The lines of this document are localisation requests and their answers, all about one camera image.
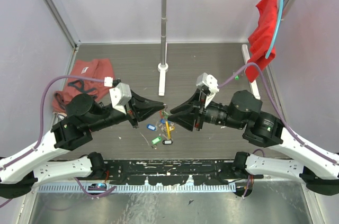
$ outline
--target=green block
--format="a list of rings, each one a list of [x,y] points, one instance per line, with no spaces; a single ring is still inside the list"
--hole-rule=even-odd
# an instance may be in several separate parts
[[[152,145],[156,145],[157,143],[161,142],[161,137],[156,137],[155,139],[152,140]]]

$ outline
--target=red cloth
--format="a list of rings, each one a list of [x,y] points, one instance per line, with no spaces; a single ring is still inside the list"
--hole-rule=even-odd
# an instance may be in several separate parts
[[[260,69],[263,70],[266,66],[274,59],[275,57],[275,47],[273,47],[271,54],[268,59],[265,58],[275,30],[276,21],[278,19],[278,0],[261,0],[257,4],[259,10],[259,21],[258,27],[249,36],[248,41],[251,45],[249,48],[252,53],[252,57],[248,62],[255,62],[259,65]],[[248,67],[245,71],[245,74],[250,82],[253,82],[259,72],[256,68]]]
[[[109,59],[94,59],[92,61],[76,60],[71,75],[104,79],[105,77],[113,77],[113,68]],[[67,83],[62,91],[54,93],[52,106],[56,112],[64,112],[63,106],[68,104],[76,95],[87,92],[93,96],[96,101],[102,99],[109,92],[109,87],[105,87],[103,83],[84,80],[79,82],[74,78],[67,79]]]

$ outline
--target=white panel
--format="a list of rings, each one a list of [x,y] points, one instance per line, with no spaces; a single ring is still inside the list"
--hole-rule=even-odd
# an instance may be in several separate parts
[[[0,156],[37,140],[40,98],[47,82],[64,74],[72,49],[43,0],[0,0]],[[60,83],[52,90],[60,88]],[[51,93],[45,128],[50,126]],[[0,209],[1,223],[14,223],[22,200]]]
[[[284,113],[306,139],[339,153],[339,0],[297,0],[281,24],[272,63]],[[338,223],[339,195],[320,196]]]
[[[246,41],[259,0],[168,0],[167,40]],[[160,0],[62,0],[82,43],[160,42]]]

